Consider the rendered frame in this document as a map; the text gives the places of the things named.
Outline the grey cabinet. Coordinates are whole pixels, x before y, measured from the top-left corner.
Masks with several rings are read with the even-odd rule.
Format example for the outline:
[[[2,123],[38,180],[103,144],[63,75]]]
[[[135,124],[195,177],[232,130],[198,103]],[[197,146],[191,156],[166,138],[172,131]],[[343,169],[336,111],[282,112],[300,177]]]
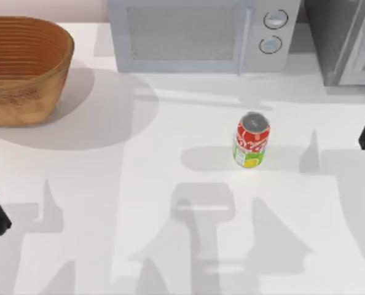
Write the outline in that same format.
[[[305,0],[326,86],[365,85],[365,0]]]

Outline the microwave oven door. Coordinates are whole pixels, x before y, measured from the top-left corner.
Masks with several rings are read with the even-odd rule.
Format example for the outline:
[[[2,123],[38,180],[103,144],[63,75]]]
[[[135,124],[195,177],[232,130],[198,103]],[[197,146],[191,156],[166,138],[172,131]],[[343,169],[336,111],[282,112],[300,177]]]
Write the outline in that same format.
[[[122,73],[237,73],[252,0],[108,0]]]

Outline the brown woven basket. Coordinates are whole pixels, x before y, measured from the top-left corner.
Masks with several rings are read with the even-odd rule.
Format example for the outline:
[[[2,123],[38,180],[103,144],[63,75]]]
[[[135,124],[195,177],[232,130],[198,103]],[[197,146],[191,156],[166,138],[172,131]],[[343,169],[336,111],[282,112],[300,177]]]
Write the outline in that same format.
[[[42,123],[61,97],[74,53],[60,25],[0,16],[0,127]]]

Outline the pale microwave oven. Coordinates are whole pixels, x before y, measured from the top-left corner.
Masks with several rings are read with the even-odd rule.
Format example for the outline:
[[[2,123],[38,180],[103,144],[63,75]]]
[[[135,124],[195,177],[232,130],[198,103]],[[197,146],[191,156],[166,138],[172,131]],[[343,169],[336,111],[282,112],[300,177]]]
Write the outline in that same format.
[[[291,45],[301,0],[252,0],[253,14],[248,33],[245,64],[242,74],[278,73],[285,64]],[[268,29],[264,25],[267,12],[284,10],[288,16],[287,24],[280,29]],[[266,55],[259,50],[263,38],[278,36],[283,41],[282,48],[274,54]]]

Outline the red and green can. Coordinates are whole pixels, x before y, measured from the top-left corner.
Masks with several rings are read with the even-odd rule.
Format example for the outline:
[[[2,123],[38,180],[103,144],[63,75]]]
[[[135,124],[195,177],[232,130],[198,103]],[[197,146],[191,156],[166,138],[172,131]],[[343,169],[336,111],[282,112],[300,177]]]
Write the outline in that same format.
[[[233,157],[243,168],[259,166],[264,158],[270,124],[260,112],[247,112],[238,122],[234,136]]]

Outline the round microwave knob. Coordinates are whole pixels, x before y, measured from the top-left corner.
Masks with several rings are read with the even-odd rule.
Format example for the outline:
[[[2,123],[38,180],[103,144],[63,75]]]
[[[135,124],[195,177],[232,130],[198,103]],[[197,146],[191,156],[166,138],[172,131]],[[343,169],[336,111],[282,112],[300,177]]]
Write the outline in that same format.
[[[277,53],[283,46],[283,41],[278,36],[263,38],[259,43],[259,50],[266,55]]]
[[[264,17],[264,25],[270,30],[278,30],[288,22],[289,16],[284,10],[267,12]]]

